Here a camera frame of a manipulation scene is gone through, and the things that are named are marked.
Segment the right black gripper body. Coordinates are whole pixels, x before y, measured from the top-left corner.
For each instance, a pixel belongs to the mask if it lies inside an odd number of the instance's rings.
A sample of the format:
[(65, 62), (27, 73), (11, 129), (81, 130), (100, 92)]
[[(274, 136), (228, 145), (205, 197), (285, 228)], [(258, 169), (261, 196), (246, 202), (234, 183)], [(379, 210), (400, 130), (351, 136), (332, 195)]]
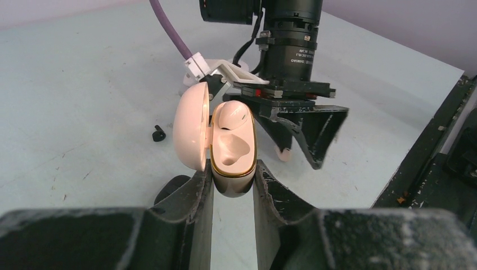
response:
[(223, 101), (240, 101), (253, 112), (279, 109), (291, 112), (335, 112), (335, 105), (318, 105), (316, 99), (335, 98), (330, 83), (272, 80), (269, 84), (234, 82), (239, 93), (225, 93)]

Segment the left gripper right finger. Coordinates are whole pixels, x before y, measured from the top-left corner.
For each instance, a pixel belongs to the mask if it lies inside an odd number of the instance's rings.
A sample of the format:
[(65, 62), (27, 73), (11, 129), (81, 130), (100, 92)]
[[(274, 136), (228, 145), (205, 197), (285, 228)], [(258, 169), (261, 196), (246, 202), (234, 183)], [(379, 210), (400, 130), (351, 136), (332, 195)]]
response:
[(319, 209), (257, 161), (259, 269), (475, 269), (476, 243), (441, 209)]

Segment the beige earbud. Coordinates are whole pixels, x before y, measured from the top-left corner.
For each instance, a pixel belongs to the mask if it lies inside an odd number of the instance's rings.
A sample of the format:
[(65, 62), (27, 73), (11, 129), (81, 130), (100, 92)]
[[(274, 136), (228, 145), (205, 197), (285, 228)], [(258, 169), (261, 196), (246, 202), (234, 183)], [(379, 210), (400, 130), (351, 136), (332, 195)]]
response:
[(248, 116), (249, 109), (244, 103), (227, 101), (219, 113), (218, 126), (220, 129), (234, 130), (245, 124)]
[(288, 162), (291, 159), (291, 150), (289, 148), (280, 149), (278, 146), (274, 147), (276, 155), (279, 160)]

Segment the beige earbud charging case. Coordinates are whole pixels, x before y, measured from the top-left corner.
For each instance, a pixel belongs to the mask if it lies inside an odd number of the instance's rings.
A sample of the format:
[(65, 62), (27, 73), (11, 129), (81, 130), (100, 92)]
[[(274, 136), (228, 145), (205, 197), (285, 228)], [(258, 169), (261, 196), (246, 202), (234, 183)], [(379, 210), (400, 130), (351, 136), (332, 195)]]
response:
[(225, 102), (210, 109), (208, 84), (197, 83), (182, 95), (173, 123), (175, 152), (185, 166), (203, 172), (210, 160), (216, 189), (224, 196), (244, 195), (253, 184), (257, 167), (257, 137), (251, 109), (245, 124), (220, 129), (218, 118)]

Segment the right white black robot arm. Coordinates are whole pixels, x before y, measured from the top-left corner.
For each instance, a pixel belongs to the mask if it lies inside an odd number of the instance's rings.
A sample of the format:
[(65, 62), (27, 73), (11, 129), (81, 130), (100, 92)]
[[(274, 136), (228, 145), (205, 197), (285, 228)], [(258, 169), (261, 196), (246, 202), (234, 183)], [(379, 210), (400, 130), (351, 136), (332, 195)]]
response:
[(319, 97), (334, 98), (329, 83), (311, 80), (317, 49), (321, 1), (200, 1), (202, 19), (214, 23), (247, 24), (251, 38), (234, 55), (232, 67), (252, 43), (258, 45), (257, 67), (244, 79), (232, 79), (237, 94), (224, 101), (241, 101), (287, 160), (293, 141), (315, 170), (322, 168), (332, 140), (348, 108), (318, 105)]

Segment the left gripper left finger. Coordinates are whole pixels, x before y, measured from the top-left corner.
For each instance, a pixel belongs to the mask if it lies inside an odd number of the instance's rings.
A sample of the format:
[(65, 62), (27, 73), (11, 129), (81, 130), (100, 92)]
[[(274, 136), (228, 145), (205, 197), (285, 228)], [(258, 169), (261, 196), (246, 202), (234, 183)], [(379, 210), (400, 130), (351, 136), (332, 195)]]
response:
[(212, 167), (150, 208), (21, 209), (1, 217), (2, 269), (209, 269)]

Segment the black earbud charging case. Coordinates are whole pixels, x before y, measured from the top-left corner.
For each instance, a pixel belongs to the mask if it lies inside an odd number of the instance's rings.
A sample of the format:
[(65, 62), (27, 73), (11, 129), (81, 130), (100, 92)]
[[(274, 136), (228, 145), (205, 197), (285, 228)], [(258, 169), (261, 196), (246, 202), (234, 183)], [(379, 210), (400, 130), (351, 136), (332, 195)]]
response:
[(185, 183), (190, 180), (190, 178), (191, 177), (188, 175), (177, 175), (172, 178), (169, 182), (163, 185), (159, 193), (156, 195), (154, 205), (158, 204), (159, 202), (170, 196), (172, 193), (174, 193), (176, 190), (181, 188)]

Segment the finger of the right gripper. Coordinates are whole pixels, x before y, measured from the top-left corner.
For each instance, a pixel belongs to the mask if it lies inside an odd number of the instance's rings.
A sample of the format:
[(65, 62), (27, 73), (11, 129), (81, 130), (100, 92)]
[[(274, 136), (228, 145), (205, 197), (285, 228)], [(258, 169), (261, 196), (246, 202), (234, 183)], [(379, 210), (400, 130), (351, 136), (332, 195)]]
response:
[(335, 112), (291, 112), (291, 123), (285, 123), (306, 160), (314, 170), (322, 168), (331, 142), (348, 116), (347, 107), (336, 106)]
[(276, 106), (250, 106), (250, 109), (254, 118), (271, 137), (278, 150), (291, 150), (292, 134), (285, 123), (292, 122), (292, 113)]

